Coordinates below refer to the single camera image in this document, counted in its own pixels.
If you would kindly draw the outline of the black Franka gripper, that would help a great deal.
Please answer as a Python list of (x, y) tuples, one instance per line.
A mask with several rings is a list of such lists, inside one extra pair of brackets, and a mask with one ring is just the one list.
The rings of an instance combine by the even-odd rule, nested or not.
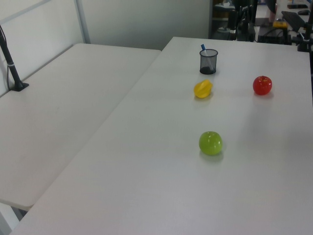
[[(250, 13), (255, 15), (257, 11), (257, 0), (235, 0), (235, 9), (238, 12), (241, 13), (245, 8), (248, 8)], [(252, 17), (250, 15), (247, 15), (246, 17), (245, 14), (242, 14), (238, 18), (237, 27), (242, 27), (245, 20), (248, 27), (253, 26)]]

